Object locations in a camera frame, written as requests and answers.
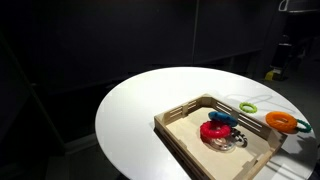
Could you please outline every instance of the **orange ring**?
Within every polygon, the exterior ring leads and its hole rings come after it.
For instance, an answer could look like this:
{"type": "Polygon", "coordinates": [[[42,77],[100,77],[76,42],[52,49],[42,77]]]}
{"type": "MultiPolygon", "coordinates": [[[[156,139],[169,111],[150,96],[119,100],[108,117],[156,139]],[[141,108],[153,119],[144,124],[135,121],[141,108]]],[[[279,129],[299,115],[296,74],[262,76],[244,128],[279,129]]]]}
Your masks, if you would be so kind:
{"type": "Polygon", "coordinates": [[[297,127],[297,120],[288,113],[273,111],[266,115],[267,123],[282,132],[290,133],[297,127]]]}

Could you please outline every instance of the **blue ring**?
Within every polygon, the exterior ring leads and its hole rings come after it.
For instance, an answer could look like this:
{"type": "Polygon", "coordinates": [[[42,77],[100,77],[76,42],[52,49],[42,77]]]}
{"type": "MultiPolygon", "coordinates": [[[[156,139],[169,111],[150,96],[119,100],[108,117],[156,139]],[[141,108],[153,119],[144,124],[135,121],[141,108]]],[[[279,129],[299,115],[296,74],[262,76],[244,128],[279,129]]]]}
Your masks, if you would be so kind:
{"type": "Polygon", "coordinates": [[[235,127],[238,125],[238,121],[235,118],[223,112],[212,111],[208,114],[208,116],[210,120],[222,121],[231,127],[235,127]]]}

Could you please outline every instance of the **plastic ring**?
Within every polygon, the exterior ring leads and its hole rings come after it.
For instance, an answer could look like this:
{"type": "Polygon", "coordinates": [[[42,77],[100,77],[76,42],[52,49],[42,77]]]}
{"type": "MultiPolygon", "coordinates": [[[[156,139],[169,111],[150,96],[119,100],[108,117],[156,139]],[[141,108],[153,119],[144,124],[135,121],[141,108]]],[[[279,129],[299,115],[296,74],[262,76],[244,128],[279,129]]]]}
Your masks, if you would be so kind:
{"type": "Polygon", "coordinates": [[[200,133],[206,138],[224,138],[230,135],[231,128],[221,121],[207,121],[200,126],[200,133]]]}
{"type": "Polygon", "coordinates": [[[248,103],[248,102],[242,102],[239,105],[240,109],[246,113],[256,113],[258,111],[257,106],[248,103]]]}
{"type": "Polygon", "coordinates": [[[235,118],[223,112],[212,111],[208,114],[208,116],[211,120],[222,121],[231,127],[235,127],[238,125],[238,121],[235,118]]]}
{"type": "Polygon", "coordinates": [[[309,133],[311,131],[312,128],[311,128],[310,124],[308,124],[308,123],[306,123],[306,122],[304,122],[304,121],[302,121],[300,119],[297,119],[297,122],[302,124],[302,125],[304,125],[304,127],[306,127],[306,128],[299,128],[297,126],[296,127],[297,131],[304,132],[304,133],[309,133]]]}
{"type": "Polygon", "coordinates": [[[266,115],[267,123],[282,132],[291,133],[297,127],[297,120],[285,112],[273,111],[266,115]]]}

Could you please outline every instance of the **table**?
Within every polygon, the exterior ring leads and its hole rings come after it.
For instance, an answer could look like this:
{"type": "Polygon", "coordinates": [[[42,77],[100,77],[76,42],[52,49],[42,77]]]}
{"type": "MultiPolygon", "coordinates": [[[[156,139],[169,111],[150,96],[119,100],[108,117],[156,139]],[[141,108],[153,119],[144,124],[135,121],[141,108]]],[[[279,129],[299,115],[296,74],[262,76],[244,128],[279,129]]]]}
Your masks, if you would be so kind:
{"type": "MultiPolygon", "coordinates": [[[[238,109],[240,102],[253,103],[258,112],[251,116],[263,122],[270,111],[306,120],[279,93],[246,77],[207,68],[158,69],[127,79],[102,100],[95,126],[103,152],[130,179],[190,179],[155,134],[154,116],[205,93],[238,109]]],[[[307,179],[316,159],[313,131],[288,135],[255,179],[307,179]]]]}

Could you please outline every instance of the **wooden tray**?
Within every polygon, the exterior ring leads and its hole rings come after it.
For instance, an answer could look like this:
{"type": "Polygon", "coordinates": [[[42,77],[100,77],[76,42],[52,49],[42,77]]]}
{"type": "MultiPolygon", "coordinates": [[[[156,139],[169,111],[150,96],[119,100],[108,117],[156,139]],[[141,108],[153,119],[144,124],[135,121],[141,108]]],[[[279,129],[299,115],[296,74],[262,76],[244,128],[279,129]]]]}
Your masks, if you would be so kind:
{"type": "Polygon", "coordinates": [[[154,122],[197,179],[253,179],[287,137],[207,94],[156,115],[154,122]],[[236,118],[239,123],[236,129],[247,137],[247,147],[221,152],[203,143],[200,126],[209,120],[211,111],[236,118]]]}

